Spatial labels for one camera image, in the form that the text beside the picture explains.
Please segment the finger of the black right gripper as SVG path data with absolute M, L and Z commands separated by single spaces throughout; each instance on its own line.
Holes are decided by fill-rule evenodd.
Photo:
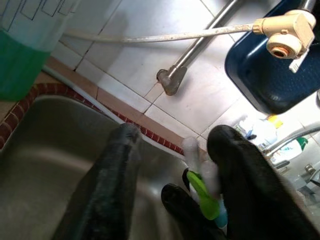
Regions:
M 167 212 L 182 227 L 185 240 L 225 240 L 227 237 L 213 220 L 206 219 L 199 205 L 178 185 L 169 183 L 161 190 Z

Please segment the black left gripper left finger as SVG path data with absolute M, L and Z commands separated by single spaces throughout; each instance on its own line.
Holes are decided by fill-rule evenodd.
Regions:
M 129 238 L 141 141 L 141 131 L 133 123 L 110 132 L 102 153 L 71 195 L 53 239 Z

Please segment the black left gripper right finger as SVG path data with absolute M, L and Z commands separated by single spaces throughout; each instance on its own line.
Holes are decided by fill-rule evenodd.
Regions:
M 228 125 L 217 125 L 207 152 L 218 167 L 233 240 L 315 240 L 311 213 L 260 150 Z

